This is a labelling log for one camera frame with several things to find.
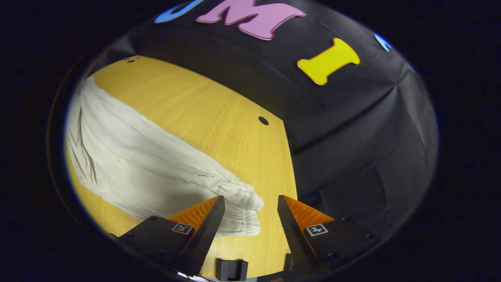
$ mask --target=blue letter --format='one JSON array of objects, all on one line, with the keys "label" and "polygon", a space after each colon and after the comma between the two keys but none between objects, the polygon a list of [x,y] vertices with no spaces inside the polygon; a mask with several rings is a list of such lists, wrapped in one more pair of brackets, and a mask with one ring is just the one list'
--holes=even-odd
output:
[{"label": "blue letter", "polygon": [[384,40],[381,36],[379,36],[377,34],[374,34],[374,37],[376,38],[377,42],[379,42],[379,44],[381,44],[381,46],[383,46],[383,48],[387,52],[390,52],[391,46],[388,44],[388,42],[386,42],[386,40]]},{"label": "blue letter", "polygon": [[193,2],[191,2],[190,4],[186,5],[186,7],[184,7],[182,10],[178,11],[177,13],[174,13],[174,14],[171,14],[173,10],[175,10],[177,7],[183,5],[183,4],[179,4],[173,8],[170,8],[168,10],[166,10],[165,12],[163,12],[161,15],[159,15],[156,19],[155,19],[155,23],[156,24],[159,24],[159,23],[164,23],[164,22],[168,22],[170,20],[173,20],[177,17],[180,17],[182,15],[184,15],[185,13],[187,13],[189,10],[193,9],[193,7],[195,7],[196,5],[198,5],[200,2],[202,2],[203,0],[195,0]]}]

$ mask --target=pink letter m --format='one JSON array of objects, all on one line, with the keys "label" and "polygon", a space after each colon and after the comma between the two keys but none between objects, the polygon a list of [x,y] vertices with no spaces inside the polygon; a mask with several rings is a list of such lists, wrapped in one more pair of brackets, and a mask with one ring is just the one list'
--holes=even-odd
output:
[{"label": "pink letter m", "polygon": [[245,18],[257,15],[247,23],[239,24],[238,29],[259,39],[270,40],[273,31],[286,20],[306,14],[287,4],[274,3],[254,6],[255,0],[225,0],[210,12],[196,19],[199,23],[213,24],[221,20],[221,14],[228,9],[225,25],[231,25]]}]

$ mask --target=white pants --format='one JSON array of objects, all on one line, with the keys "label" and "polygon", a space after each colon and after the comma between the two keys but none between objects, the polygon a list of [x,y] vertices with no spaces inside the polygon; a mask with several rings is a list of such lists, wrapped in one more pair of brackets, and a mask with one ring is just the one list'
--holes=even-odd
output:
[{"label": "white pants", "polygon": [[217,195],[225,198],[216,236],[255,236],[263,199],[213,158],[108,95],[88,78],[67,118],[80,183],[141,220],[168,218]]}]

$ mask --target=white cloth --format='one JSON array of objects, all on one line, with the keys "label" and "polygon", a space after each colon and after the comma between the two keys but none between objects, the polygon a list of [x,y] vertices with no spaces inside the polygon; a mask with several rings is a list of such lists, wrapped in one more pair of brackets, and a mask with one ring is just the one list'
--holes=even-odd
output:
[{"label": "white cloth", "polygon": [[225,213],[216,236],[255,236],[263,199],[208,155],[111,97],[90,77],[77,89],[67,143],[80,183],[141,220],[168,218],[217,195]]}]

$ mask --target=wooden table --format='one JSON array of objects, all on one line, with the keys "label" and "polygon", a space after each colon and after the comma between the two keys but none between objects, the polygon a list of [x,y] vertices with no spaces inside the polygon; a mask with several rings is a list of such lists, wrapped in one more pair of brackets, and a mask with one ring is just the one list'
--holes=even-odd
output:
[{"label": "wooden table", "polygon": [[[200,275],[216,276],[216,258],[248,261],[247,277],[283,270],[290,251],[277,213],[278,195],[297,195],[282,120],[215,81],[148,57],[116,62],[94,78],[111,96],[214,158],[263,198],[259,235],[216,238]],[[262,124],[259,116],[270,124]],[[76,193],[105,232],[120,236],[141,222],[81,186],[68,154],[67,160]]]}]

